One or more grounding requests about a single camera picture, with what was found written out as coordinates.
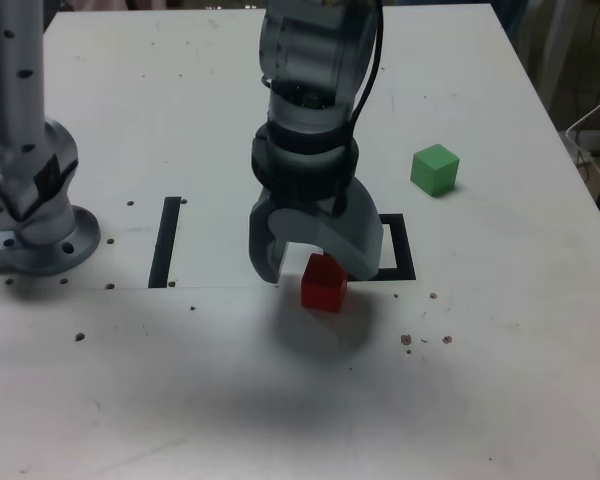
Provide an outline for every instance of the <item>robotic arm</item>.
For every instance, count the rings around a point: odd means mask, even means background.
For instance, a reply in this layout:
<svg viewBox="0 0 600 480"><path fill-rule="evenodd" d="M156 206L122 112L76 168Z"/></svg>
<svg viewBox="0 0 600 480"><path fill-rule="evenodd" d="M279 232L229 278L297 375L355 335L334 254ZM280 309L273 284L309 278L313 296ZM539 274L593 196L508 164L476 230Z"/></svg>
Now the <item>robotic arm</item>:
<svg viewBox="0 0 600 480"><path fill-rule="evenodd" d="M382 28L381 0L269 0L260 36L269 114L252 146L263 190L249 225L251 262L267 282L278 282L288 242L321 247L360 280L378 272L383 228L354 177L353 130L378 70Z"/></svg>
<svg viewBox="0 0 600 480"><path fill-rule="evenodd" d="M31 275L73 268L100 241L95 217L67 196L75 141L44 116L42 11L42 0L0 0L0 271ZM265 281L278 281L288 242L321 247L360 280L378 271L383 229L354 177L353 131L381 47L381 0L269 0L260 38L269 114L252 147L263 190L249 236Z"/></svg>
<svg viewBox="0 0 600 480"><path fill-rule="evenodd" d="M0 272L60 273L100 241L67 196L76 143L44 115L42 15L42 0L0 0Z"/></svg>

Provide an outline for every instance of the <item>white table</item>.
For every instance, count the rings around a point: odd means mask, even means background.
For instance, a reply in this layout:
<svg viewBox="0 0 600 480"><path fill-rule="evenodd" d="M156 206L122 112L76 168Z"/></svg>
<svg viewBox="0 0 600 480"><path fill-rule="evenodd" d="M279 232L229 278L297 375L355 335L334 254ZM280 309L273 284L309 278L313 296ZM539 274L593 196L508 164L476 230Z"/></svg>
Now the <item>white table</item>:
<svg viewBox="0 0 600 480"><path fill-rule="evenodd" d="M418 279L352 284L337 317L299 306L311 248L280 288L247 256L262 15L47 32L48 114L103 241L0 276L0 479L600 479L600 216L491 9L386 9L358 176L404 214ZM461 158L441 199L409 182L434 143ZM177 286L148 290L166 196L188 200Z"/></svg>

